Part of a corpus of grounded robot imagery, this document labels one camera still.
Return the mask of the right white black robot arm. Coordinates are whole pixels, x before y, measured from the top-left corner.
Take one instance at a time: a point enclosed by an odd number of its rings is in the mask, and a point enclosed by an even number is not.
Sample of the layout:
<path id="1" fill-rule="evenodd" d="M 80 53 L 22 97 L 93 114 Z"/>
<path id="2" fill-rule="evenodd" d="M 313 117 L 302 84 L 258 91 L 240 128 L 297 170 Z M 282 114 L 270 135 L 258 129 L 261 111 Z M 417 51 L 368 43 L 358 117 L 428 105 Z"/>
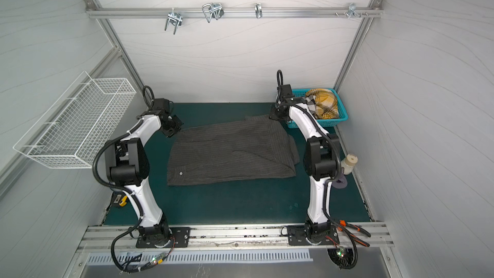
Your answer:
<path id="1" fill-rule="evenodd" d="M 304 232 L 309 243 L 319 244 L 336 232 L 329 212 L 331 184 L 343 173 L 336 138 L 317 122 L 305 104 L 292 99 L 277 101 L 270 118 L 296 123 L 306 139 L 303 163 L 310 177 L 310 203 Z"/>

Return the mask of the dark grey striped shirt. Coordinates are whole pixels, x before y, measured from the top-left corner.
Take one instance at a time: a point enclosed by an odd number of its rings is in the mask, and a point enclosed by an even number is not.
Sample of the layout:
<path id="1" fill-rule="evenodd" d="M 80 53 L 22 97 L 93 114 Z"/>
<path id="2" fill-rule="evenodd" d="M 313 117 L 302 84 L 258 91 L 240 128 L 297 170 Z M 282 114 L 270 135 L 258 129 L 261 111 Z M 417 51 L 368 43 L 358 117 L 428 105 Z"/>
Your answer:
<path id="1" fill-rule="evenodd" d="M 285 179 L 296 175 L 297 145 L 268 116 L 193 127 L 179 133 L 167 164 L 170 186 Z"/>

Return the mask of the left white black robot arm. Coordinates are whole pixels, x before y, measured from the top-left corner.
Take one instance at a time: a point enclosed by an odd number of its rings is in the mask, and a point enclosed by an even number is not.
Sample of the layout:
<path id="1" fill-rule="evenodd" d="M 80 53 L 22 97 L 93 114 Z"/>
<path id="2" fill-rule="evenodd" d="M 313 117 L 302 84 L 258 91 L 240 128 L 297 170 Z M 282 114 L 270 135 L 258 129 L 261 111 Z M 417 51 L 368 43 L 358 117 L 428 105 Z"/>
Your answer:
<path id="1" fill-rule="evenodd" d="M 166 137 L 180 131 L 183 122 L 165 111 L 147 111 L 123 135 L 107 141 L 96 154 L 93 177 L 100 185 L 124 193 L 138 216 L 135 227 L 140 237 L 167 241 L 171 231 L 167 219 L 151 190 L 151 166 L 144 146 L 157 132 Z"/>

